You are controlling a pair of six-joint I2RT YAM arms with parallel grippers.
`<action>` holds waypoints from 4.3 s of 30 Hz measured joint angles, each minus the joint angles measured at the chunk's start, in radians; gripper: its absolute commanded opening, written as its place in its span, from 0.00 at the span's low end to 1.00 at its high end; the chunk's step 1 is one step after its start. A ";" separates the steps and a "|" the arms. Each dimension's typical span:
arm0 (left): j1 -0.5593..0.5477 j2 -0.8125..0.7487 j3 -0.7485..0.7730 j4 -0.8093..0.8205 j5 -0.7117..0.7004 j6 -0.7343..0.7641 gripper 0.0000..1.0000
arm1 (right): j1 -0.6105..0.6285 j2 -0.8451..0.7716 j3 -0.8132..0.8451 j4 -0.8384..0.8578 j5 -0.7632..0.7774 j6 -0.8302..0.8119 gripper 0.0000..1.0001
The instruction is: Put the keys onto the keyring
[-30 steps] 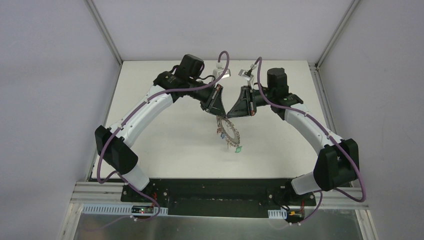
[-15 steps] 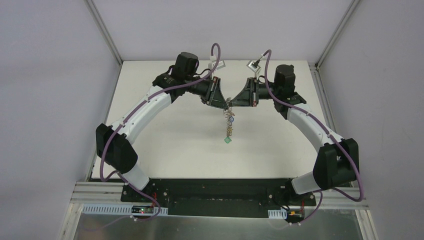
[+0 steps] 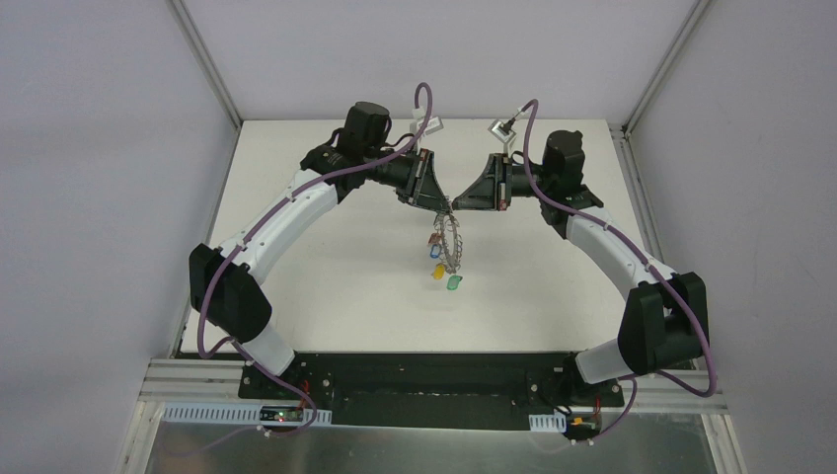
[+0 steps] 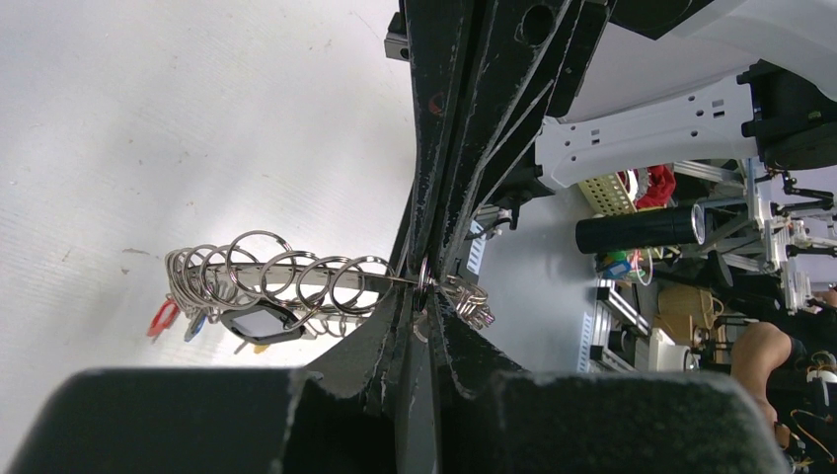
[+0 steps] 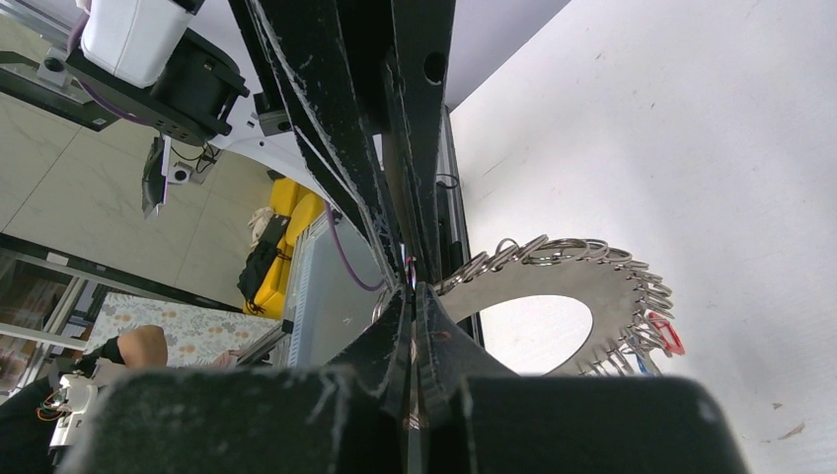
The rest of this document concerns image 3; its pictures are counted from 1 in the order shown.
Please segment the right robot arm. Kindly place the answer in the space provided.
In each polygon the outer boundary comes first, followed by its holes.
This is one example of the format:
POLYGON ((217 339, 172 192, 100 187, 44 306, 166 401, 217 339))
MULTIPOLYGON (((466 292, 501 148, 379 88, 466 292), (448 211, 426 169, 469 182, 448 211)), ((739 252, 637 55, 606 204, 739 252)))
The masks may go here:
POLYGON ((490 156, 480 178, 453 200, 456 210, 505 210, 514 198, 538 198, 545 222, 610 279, 626 307, 615 339, 571 357, 562 395, 582 405, 600 382, 646 375, 703 355, 709 344, 707 292, 694 273, 657 263, 630 241, 583 183, 579 131, 552 132, 542 161, 490 156))

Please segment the green plastic key tag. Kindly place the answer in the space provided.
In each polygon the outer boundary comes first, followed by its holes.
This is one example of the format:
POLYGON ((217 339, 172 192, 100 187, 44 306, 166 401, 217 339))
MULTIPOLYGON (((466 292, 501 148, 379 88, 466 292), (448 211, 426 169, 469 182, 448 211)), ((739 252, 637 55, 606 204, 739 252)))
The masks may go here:
POLYGON ((447 283, 446 283, 446 289, 450 290, 450 291, 456 290, 459 287, 462 279, 463 278, 461 276, 458 276, 458 275, 450 276, 447 283))

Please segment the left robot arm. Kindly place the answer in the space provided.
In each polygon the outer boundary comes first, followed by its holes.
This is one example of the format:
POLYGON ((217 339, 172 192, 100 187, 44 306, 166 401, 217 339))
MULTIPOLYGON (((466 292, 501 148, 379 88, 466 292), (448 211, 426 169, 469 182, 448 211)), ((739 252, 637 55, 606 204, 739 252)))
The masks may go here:
POLYGON ((293 397, 301 373, 291 366, 294 349, 279 335, 261 289, 288 248, 326 212, 367 181, 395 190, 399 201, 444 212, 450 205, 432 170, 433 154, 420 140, 442 129, 438 117, 414 110, 407 143, 386 140, 392 125, 386 108, 357 102, 329 141, 310 150, 285 190, 246 228, 215 247, 197 245, 189 256, 190 306, 206 323, 223 330, 230 343, 266 369, 263 385, 277 399, 293 397))

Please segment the large metal keyring with rings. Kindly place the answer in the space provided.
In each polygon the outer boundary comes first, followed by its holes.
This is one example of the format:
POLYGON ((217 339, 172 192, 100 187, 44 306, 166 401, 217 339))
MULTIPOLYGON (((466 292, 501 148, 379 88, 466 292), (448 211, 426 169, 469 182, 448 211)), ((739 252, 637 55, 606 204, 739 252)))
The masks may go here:
POLYGON ((438 244, 441 248, 439 258, 435 260, 445 266, 448 274, 458 274, 463 254, 463 239, 459 221, 452 212, 437 212, 433 220, 432 233, 439 234, 439 241, 435 244, 438 244))

